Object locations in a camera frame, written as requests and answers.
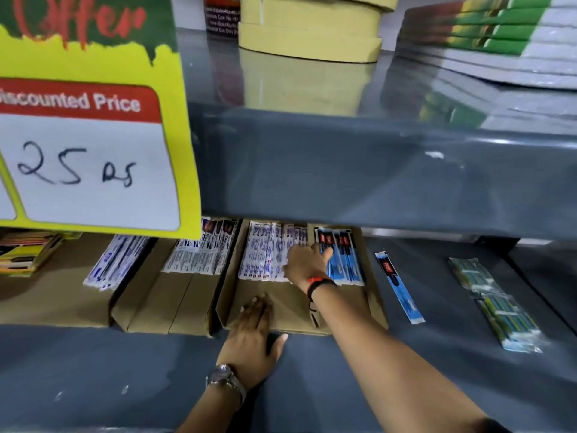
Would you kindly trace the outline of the person's right forearm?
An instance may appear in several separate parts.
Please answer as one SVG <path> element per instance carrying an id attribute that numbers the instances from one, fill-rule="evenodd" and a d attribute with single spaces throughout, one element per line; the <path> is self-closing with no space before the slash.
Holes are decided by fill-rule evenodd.
<path id="1" fill-rule="evenodd" d="M 385 433 L 509 433 L 336 286 L 312 297 Z"/>

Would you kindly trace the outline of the silver wristwatch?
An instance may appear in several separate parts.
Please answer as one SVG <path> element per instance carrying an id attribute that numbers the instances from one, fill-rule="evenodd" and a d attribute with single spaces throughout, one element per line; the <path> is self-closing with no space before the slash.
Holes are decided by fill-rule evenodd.
<path id="1" fill-rule="evenodd" d="M 211 386 L 224 386 L 234 390 L 239 399 L 238 409 L 242 407 L 247 391 L 230 365 L 219 364 L 206 376 L 206 388 Z"/>

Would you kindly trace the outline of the pile of yellow packets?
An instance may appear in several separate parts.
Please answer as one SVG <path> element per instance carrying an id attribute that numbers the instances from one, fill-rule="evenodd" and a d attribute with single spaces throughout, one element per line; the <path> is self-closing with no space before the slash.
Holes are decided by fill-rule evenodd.
<path id="1" fill-rule="evenodd" d="M 0 275 L 32 276 L 66 241 L 82 232 L 28 230 L 0 236 Z"/>

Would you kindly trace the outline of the row of blue pen packets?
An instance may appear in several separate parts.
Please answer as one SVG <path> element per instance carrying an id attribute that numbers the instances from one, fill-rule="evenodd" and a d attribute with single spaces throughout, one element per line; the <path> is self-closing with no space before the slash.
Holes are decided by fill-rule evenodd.
<path id="1" fill-rule="evenodd" d="M 337 285 L 365 287 L 353 230 L 344 227 L 314 226 L 312 231 L 314 242 L 319 244 L 321 253 L 327 249 L 333 251 L 326 267 L 328 276 Z"/>

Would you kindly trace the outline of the grey metal shelf board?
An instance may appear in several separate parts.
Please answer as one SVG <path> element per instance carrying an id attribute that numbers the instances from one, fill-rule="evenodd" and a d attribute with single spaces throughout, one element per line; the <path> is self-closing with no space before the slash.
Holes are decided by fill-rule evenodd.
<path id="1" fill-rule="evenodd" d="M 577 433 L 577 336 L 490 250 L 448 241 L 367 238 L 394 336 L 512 431 Z M 412 325 L 374 254 L 386 251 L 425 323 Z M 546 335 L 542 353 L 500 346 L 448 258 L 478 258 Z M 0 429 L 174 429 L 204 390 L 224 334 L 127 334 L 112 328 L 0 327 Z M 240 429 L 375 433 L 379 425 L 335 341 L 290 335 Z"/>
<path id="2" fill-rule="evenodd" d="M 577 239 L 577 91 L 177 43 L 205 215 Z"/>

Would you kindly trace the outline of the single blue pen pack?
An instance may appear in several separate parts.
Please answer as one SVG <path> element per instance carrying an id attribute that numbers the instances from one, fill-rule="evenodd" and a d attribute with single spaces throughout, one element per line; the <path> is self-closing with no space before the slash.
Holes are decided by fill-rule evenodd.
<path id="1" fill-rule="evenodd" d="M 398 299 L 400 306 L 402 307 L 409 322 L 412 325 L 425 323 L 426 320 L 424 319 L 422 313 L 415 305 L 413 298 L 408 292 L 398 272 L 394 268 L 394 265 L 391 262 L 389 255 L 386 253 L 386 251 L 376 252 L 374 256 L 378 261 L 379 266 L 385 273 L 387 280 L 390 283 L 393 292 L 396 298 Z"/>

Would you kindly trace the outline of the yellow and green price sign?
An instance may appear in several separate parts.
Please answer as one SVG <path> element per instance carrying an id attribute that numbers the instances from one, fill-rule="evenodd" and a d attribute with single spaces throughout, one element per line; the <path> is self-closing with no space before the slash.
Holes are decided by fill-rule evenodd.
<path id="1" fill-rule="evenodd" d="M 200 237 L 172 0 L 0 0 L 0 226 Z"/>

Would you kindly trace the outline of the pile of green clear packets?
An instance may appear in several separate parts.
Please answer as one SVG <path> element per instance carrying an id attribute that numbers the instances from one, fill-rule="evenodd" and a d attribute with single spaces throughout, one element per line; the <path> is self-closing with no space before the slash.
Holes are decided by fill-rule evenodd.
<path id="1" fill-rule="evenodd" d="M 478 259 L 448 258 L 461 286 L 483 313 L 501 347 L 510 352 L 542 353 L 549 342 L 515 298 L 508 295 Z"/>

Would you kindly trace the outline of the brown cardboard tray box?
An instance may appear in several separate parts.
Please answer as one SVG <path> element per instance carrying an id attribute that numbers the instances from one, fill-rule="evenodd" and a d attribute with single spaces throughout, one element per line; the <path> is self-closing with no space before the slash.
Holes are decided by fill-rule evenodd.
<path id="1" fill-rule="evenodd" d="M 254 297 L 266 294 L 273 305 L 270 324 L 272 330 L 318 336 L 330 335 L 331 332 L 321 313 L 297 286 L 289 282 L 252 281 L 238 278 L 246 243 L 249 239 L 249 230 L 250 220 L 243 219 L 237 232 L 235 246 L 230 254 L 230 263 L 215 306 L 221 326 L 230 329 L 238 319 L 241 306 L 249 304 Z M 371 270 L 371 261 L 365 239 L 357 227 L 352 228 L 351 235 L 356 245 L 358 262 L 362 267 L 365 285 L 344 284 L 339 286 L 339 290 L 347 302 L 388 329 L 389 324 L 384 301 Z"/>
<path id="2" fill-rule="evenodd" d="M 234 265 L 248 226 L 249 221 L 241 219 L 234 227 L 232 240 L 224 245 L 224 263 L 212 275 L 164 271 L 177 250 L 177 240 L 158 239 L 112 307 L 112 321 L 125 333 L 211 337 L 227 271 Z"/>
<path id="3" fill-rule="evenodd" d="M 112 307 L 157 242 L 150 238 L 116 290 L 83 281 L 112 241 L 110 234 L 83 234 L 62 244 L 30 277 L 0 275 L 0 325 L 109 327 Z"/>

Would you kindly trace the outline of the dark red box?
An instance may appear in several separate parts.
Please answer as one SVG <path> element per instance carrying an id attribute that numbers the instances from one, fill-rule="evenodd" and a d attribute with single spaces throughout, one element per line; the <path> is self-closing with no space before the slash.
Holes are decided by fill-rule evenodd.
<path id="1" fill-rule="evenodd" d="M 238 40 L 240 0 L 204 0 L 206 32 Z"/>

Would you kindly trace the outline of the person's left forearm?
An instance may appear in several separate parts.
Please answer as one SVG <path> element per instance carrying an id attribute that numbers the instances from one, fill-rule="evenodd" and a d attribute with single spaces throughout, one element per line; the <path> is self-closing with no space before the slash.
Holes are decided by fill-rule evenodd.
<path id="1" fill-rule="evenodd" d="M 245 389 L 237 380 L 209 381 L 175 433 L 226 433 L 245 397 Z"/>

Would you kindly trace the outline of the person's left hand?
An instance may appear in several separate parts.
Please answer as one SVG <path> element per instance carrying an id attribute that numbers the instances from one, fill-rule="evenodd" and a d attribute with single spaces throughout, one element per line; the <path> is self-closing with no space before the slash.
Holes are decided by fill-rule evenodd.
<path id="1" fill-rule="evenodd" d="M 279 358 L 269 358 L 272 315 L 272 303 L 266 294 L 252 298 L 241 307 L 238 320 L 217 357 L 216 365 L 230 365 L 247 392 L 261 384 L 279 361 Z"/>

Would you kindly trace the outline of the stack of green-edged books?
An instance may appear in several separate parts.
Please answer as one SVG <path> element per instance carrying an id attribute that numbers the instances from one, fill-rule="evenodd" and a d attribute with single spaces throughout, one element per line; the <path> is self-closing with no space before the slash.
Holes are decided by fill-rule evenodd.
<path id="1" fill-rule="evenodd" d="M 409 8 L 396 53 L 502 84 L 577 91 L 577 0 L 460 0 Z"/>

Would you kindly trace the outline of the person's right hand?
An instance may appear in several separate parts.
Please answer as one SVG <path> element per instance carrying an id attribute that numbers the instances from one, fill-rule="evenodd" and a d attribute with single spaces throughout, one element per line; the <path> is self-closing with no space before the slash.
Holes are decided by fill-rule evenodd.
<path id="1" fill-rule="evenodd" d="M 320 244 L 293 245 L 287 252 L 287 264 L 283 266 L 285 277 L 308 295 L 311 285 L 329 279 L 327 265 L 333 256 L 333 248 L 320 250 Z"/>

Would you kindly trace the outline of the red and black wristband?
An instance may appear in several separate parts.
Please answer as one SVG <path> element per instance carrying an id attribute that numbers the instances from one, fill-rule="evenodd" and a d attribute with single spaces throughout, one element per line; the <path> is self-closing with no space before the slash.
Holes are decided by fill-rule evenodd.
<path id="1" fill-rule="evenodd" d="M 307 278 L 307 297 L 308 299 L 313 302 L 313 293 L 314 291 L 322 286 L 322 285 L 330 285 L 330 286 L 336 286 L 338 287 L 338 285 L 335 283 L 334 280 L 332 280 L 331 278 L 327 277 L 327 276 L 315 276 L 315 277 L 310 277 Z"/>

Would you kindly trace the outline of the row of white pen packets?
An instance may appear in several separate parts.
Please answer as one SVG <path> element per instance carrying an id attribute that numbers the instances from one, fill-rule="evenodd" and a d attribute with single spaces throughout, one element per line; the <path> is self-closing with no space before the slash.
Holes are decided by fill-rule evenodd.
<path id="1" fill-rule="evenodd" d="M 308 244 L 307 226 L 251 220 L 238 279 L 288 282 L 283 266 L 293 246 Z"/>
<path id="2" fill-rule="evenodd" d="M 177 240 L 162 272 L 221 275 L 240 223 L 237 218 L 201 217 L 200 239 Z"/>
<path id="3" fill-rule="evenodd" d="M 83 281 L 99 291 L 114 291 L 142 254 L 150 237 L 117 234 Z"/>

